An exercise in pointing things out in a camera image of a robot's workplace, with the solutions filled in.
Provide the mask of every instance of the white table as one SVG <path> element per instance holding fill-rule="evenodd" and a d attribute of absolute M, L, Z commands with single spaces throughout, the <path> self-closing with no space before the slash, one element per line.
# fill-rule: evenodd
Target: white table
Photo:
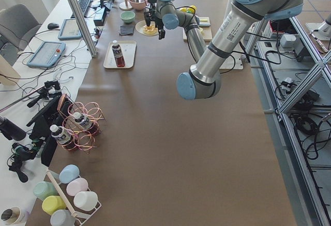
<path fill-rule="evenodd" d="M 38 32 L 46 31 L 47 25 L 51 22 L 58 23 L 60 26 L 63 23 L 64 19 L 70 18 L 72 11 L 69 7 L 67 0 L 60 0 L 59 3 L 52 10 L 50 15 L 47 17 L 41 28 Z M 94 23 L 93 16 L 91 18 L 86 18 L 86 23 L 90 29 L 90 33 L 94 32 Z M 34 37 L 29 45 L 26 47 L 25 52 L 35 52 L 42 41 L 58 41 L 57 35 L 59 31 L 49 31 L 37 35 L 38 38 Z M 91 55 L 87 50 L 85 42 L 83 40 L 70 40 L 65 41 L 66 50 L 64 55 L 70 54 L 73 50 L 80 48 L 73 52 L 73 56 L 76 58 L 66 58 L 61 60 L 56 68 L 51 70 L 57 70 L 59 67 L 62 67 L 62 71 L 72 69 L 73 65 L 76 64 L 78 68 L 75 68 L 71 71 L 63 73 L 61 80 L 65 80 L 69 77 L 73 77 L 69 82 L 61 84 L 61 87 L 64 86 L 66 89 L 63 92 L 69 91 L 72 100 L 75 100 L 77 97 L 77 92 L 82 84 L 84 79 L 86 69 L 91 61 Z M 22 54 L 17 62 L 14 64 L 13 68 L 21 75 L 21 78 L 29 78 L 39 75 L 42 70 L 29 68 L 23 63 L 26 63 L 29 60 L 30 56 L 28 54 Z M 45 81 L 53 80 L 54 73 L 48 73 L 45 76 L 42 76 L 37 81 L 30 83 L 29 85 L 24 85 L 25 83 L 31 80 L 20 80 L 18 84 L 26 87 L 40 87 Z M 0 91 L 13 90 L 17 89 L 15 86 L 4 86 L 0 84 Z M 16 92 L 0 92 L 0 108 L 14 102 L 15 100 L 22 97 L 22 90 Z M 21 127 L 23 130 L 30 130 L 31 127 L 26 127 L 26 124 L 31 120 L 31 118 L 38 112 L 38 106 L 35 105 L 32 108 L 28 108 L 27 102 L 19 102 L 10 109 L 1 113 L 2 117 L 6 117 L 11 120 L 13 123 Z M 0 173 L 2 174 L 2 181 L 0 183 L 0 211 L 4 211 L 7 208 L 13 206 L 19 206 L 23 209 L 31 211 L 34 203 L 35 196 L 33 195 L 34 186 L 42 181 L 45 176 L 46 167 L 41 164 L 40 158 L 35 158 L 34 160 L 29 160 L 24 162 L 22 171 L 28 176 L 27 183 L 21 183 L 14 172 L 10 172 L 6 165 L 7 159 L 11 156 L 11 145 L 15 142 L 14 140 L 8 141 L 2 134 L 0 134 L 1 141 L 1 151 L 0 151 Z M 31 140 L 28 136 L 20 142 L 22 145 L 31 143 Z"/>

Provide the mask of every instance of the computer mouse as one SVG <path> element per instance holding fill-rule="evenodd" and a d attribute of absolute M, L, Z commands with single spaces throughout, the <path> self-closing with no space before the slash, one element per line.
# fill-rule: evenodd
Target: computer mouse
<path fill-rule="evenodd" d="M 58 28 L 58 27 L 59 27 L 59 25 L 57 23 L 49 23 L 47 25 L 48 29 L 55 29 L 55 28 Z"/>

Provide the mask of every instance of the blue case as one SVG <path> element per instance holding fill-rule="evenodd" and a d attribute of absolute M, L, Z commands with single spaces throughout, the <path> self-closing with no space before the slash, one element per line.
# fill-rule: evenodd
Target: blue case
<path fill-rule="evenodd" d="M 29 67 L 51 67 L 58 62 L 65 48 L 64 42 L 44 41 L 26 65 Z"/>
<path fill-rule="evenodd" d="M 82 37 L 81 31 L 78 28 L 76 19 L 65 19 L 58 33 L 59 40 L 75 40 Z"/>

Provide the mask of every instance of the black keyboard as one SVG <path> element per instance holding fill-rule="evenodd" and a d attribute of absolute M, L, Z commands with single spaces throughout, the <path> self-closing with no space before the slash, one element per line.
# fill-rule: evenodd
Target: black keyboard
<path fill-rule="evenodd" d="M 88 12 L 88 6 L 93 0 L 78 0 L 79 7 L 81 8 L 81 11 L 84 16 L 87 15 Z"/>

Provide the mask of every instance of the gray chair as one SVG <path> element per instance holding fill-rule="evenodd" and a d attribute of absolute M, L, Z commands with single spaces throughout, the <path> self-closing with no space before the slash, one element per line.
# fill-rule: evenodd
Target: gray chair
<path fill-rule="evenodd" d="M 0 35 L 19 50 L 24 50 L 40 28 L 25 5 L 14 5 L 0 12 Z"/>

